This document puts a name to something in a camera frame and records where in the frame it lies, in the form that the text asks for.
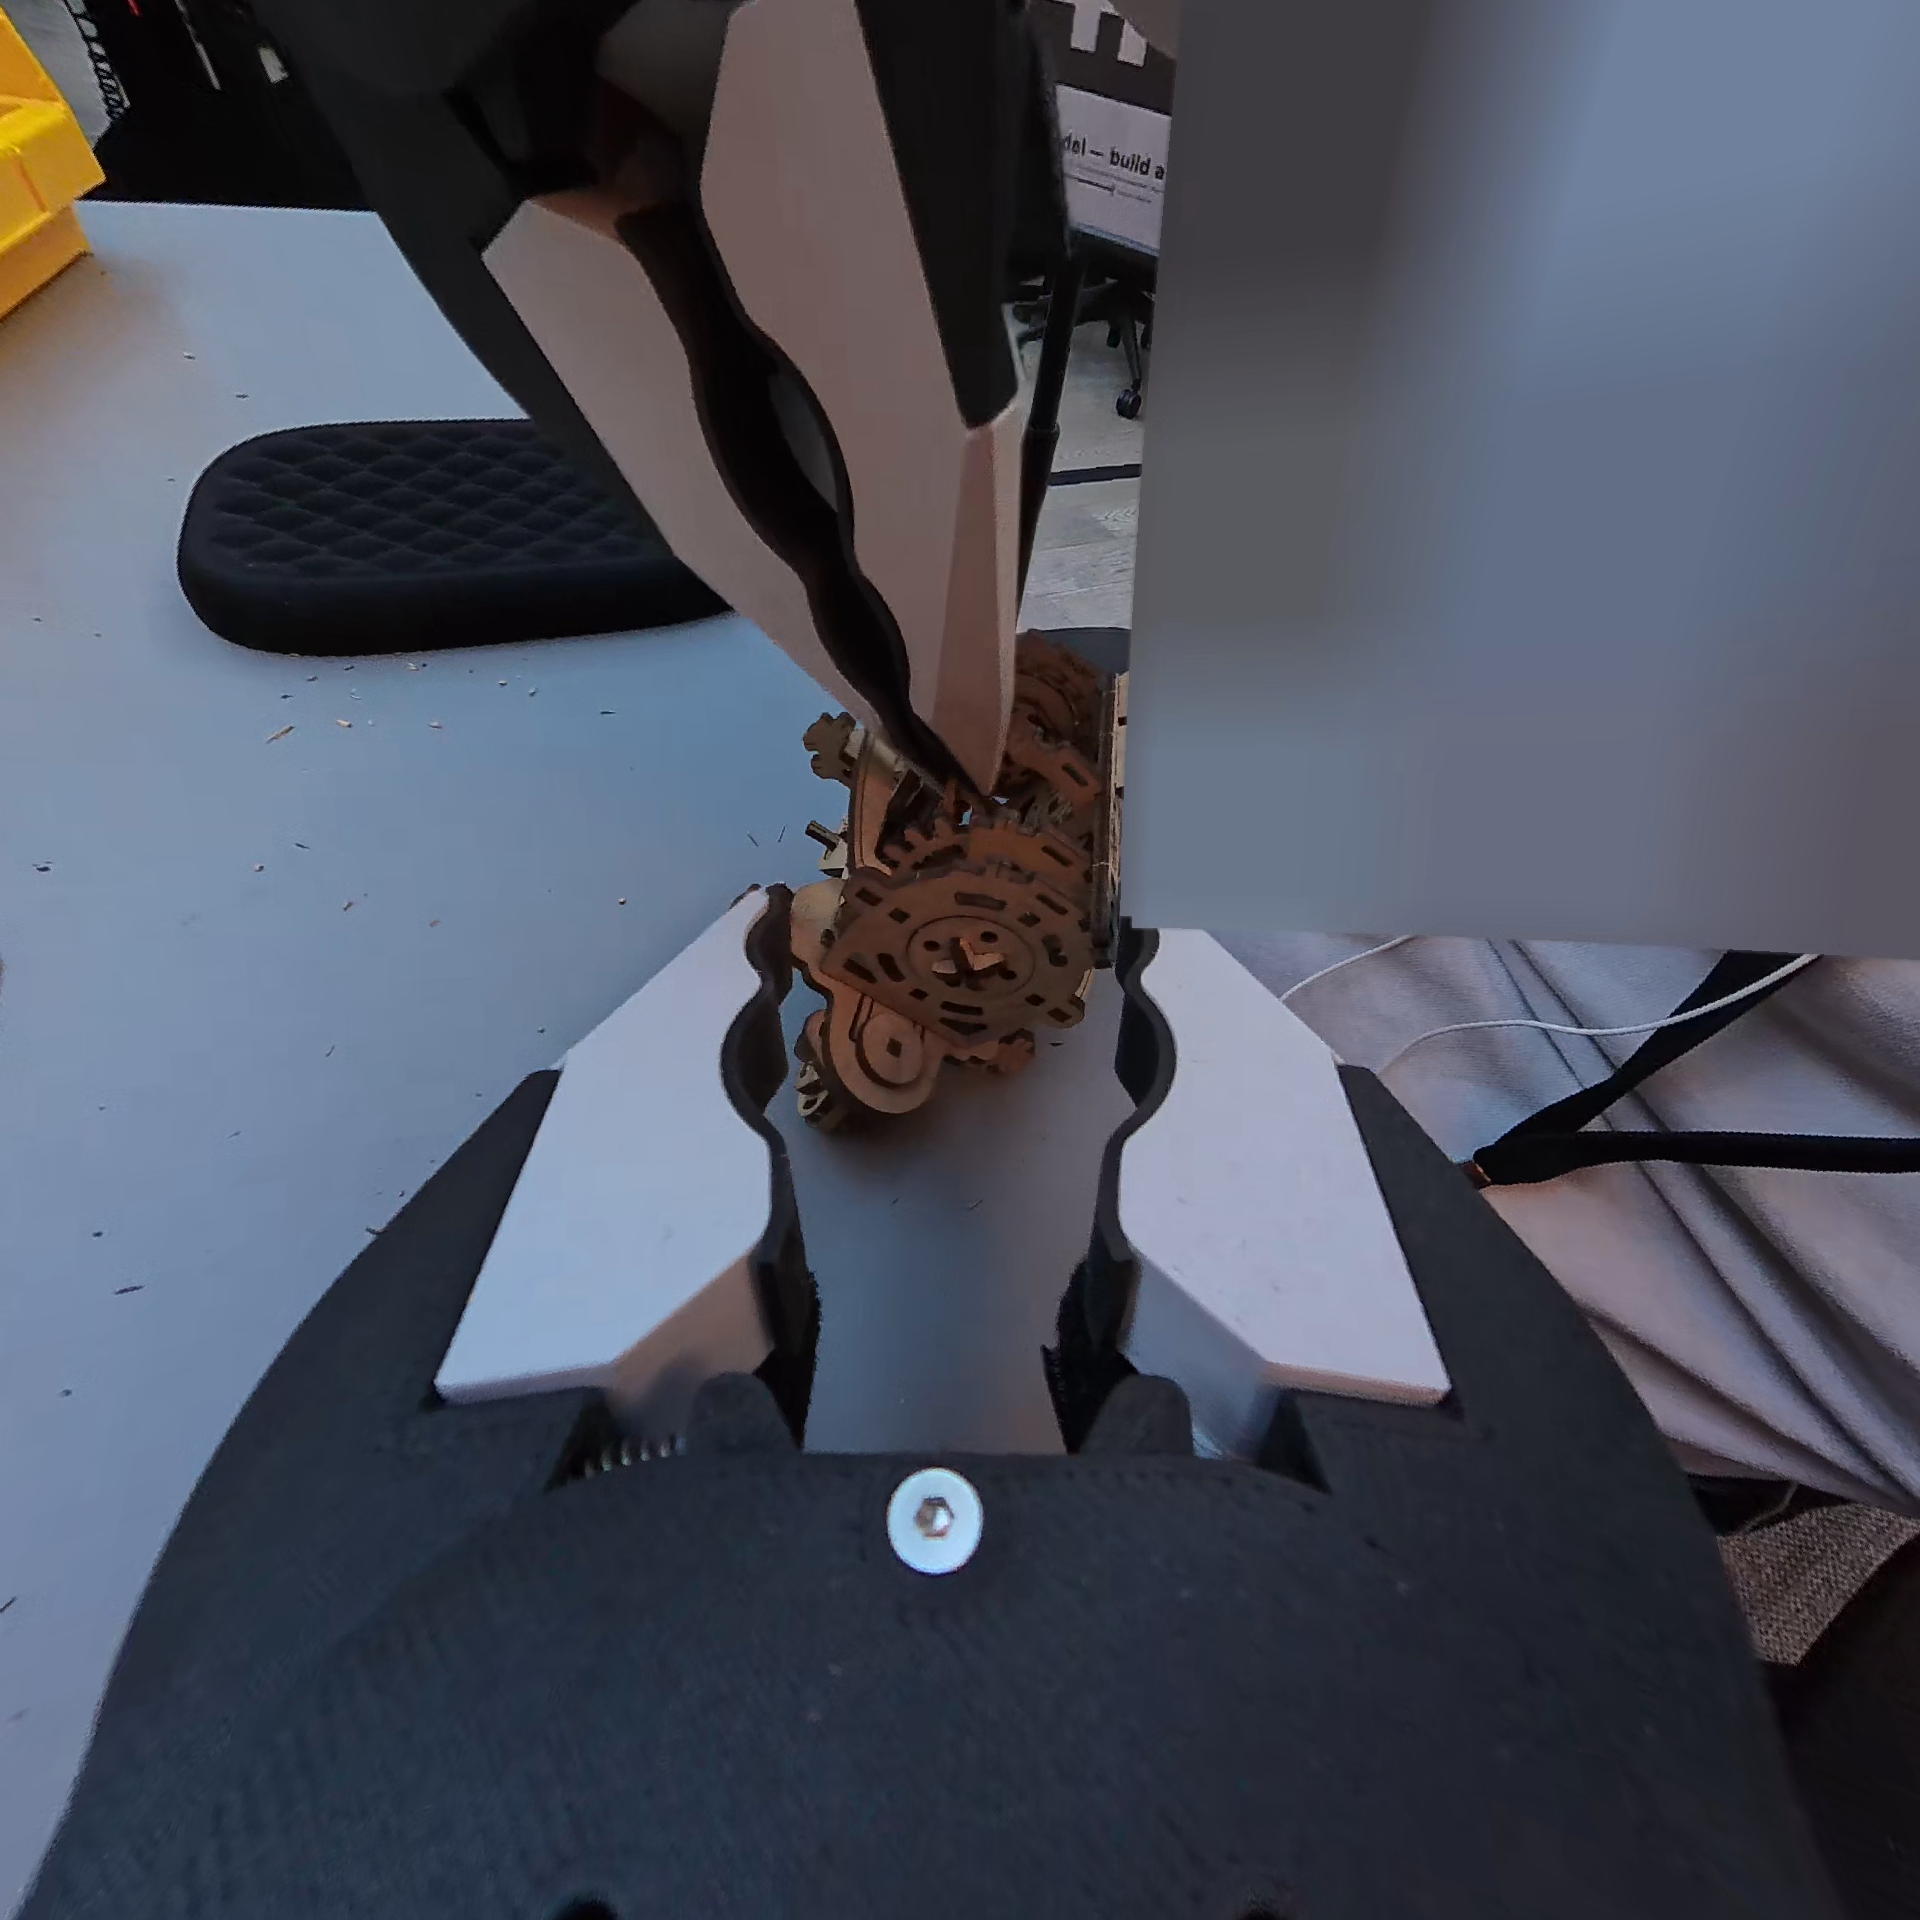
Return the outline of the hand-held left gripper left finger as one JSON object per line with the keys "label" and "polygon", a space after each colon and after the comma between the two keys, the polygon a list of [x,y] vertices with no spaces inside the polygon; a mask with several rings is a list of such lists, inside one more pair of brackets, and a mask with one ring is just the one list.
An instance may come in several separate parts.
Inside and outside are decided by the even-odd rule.
{"label": "hand-held left gripper left finger", "polygon": [[709,1380],[755,1375],[805,1436],[820,1305],[766,1116],[792,900],[750,888],[568,1050],[441,1363],[444,1402],[595,1389],[660,1444]]}

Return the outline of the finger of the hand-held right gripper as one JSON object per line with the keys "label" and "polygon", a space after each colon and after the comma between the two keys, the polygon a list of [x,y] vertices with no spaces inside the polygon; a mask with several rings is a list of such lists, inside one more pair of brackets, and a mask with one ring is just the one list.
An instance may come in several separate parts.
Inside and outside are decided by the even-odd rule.
{"label": "finger of the hand-held right gripper", "polygon": [[699,188],[741,309],[825,412],[905,701],[977,787],[1000,771],[1018,623],[1000,297],[1025,53],[1017,5],[743,5]]}
{"label": "finger of the hand-held right gripper", "polygon": [[852,560],[846,478],[806,422],[816,485],[693,208],[607,192],[520,204],[484,252],[597,442],[675,557],[925,773],[897,619]]}

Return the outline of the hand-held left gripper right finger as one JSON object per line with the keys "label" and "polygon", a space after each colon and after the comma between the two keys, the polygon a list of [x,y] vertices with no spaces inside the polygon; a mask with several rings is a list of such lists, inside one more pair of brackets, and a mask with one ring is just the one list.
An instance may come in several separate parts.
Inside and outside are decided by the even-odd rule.
{"label": "hand-held left gripper right finger", "polygon": [[1437,1407],[1451,1379],[1337,1057],[1212,935],[1126,927],[1116,1075],[1048,1385],[1069,1453],[1130,1375],[1259,1455],[1285,1392]]}

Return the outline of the wooden mechanical model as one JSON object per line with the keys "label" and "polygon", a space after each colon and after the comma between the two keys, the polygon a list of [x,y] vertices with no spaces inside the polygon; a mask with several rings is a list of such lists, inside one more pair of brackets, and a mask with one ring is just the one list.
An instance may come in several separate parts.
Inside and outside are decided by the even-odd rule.
{"label": "wooden mechanical model", "polygon": [[851,715],[805,746],[849,790],[791,955],[825,998],[796,1040],[829,1133],[926,1107],[948,1064],[1018,1075],[1084,1020],[1118,925],[1130,632],[1025,632],[992,787],[937,784]]}

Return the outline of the grey desk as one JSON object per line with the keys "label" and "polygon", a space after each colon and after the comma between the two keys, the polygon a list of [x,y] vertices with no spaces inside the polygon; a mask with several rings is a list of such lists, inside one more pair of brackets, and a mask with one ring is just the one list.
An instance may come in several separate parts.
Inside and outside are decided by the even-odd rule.
{"label": "grey desk", "polygon": [[91,202],[4,321],[4,1916],[181,1509],[464,1140],[843,818],[845,702],[733,617],[283,658],[178,584],[193,482],[505,418],[362,213]]}

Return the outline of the black wrist rest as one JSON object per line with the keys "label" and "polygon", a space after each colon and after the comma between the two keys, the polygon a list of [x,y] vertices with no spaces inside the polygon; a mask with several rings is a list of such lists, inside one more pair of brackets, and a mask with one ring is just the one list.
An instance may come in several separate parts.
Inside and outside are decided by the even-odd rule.
{"label": "black wrist rest", "polygon": [[522,418],[310,425],[230,447],[177,572],[230,645],[302,658],[675,626],[727,605]]}

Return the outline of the white printed sign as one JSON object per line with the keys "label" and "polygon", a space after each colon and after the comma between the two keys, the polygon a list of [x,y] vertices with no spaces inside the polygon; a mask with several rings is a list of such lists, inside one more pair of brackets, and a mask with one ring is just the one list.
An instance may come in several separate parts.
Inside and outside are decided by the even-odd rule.
{"label": "white printed sign", "polygon": [[1067,85],[1057,114],[1073,232],[1159,259],[1170,116]]}

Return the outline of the yellow plastic bin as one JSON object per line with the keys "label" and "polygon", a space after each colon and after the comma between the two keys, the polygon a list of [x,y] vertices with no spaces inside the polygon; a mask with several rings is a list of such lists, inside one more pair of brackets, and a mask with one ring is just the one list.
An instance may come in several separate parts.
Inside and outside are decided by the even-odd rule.
{"label": "yellow plastic bin", "polygon": [[3,15],[3,317],[91,252],[79,204],[102,182],[73,106]]}

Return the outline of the white sweatshirt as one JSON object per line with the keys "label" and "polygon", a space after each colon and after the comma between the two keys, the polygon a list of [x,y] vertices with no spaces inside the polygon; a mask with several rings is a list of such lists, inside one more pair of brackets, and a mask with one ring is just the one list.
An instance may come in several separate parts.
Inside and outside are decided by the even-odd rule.
{"label": "white sweatshirt", "polygon": [[[1594,1087],[1715,950],[1224,931],[1455,1161]],[[1827,958],[1602,1128],[1916,1138],[1918,967]],[[1581,1305],[1685,1466],[1916,1517],[1916,1175],[1606,1164],[1490,1204]]]}

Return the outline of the grey fabric chair seat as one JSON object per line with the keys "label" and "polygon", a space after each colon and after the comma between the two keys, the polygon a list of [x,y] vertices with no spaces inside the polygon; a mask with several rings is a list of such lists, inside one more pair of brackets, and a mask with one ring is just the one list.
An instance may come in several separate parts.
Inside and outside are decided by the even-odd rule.
{"label": "grey fabric chair seat", "polygon": [[1690,1476],[1756,1655],[1797,1666],[1918,1523],[1813,1486],[1746,1476]]}

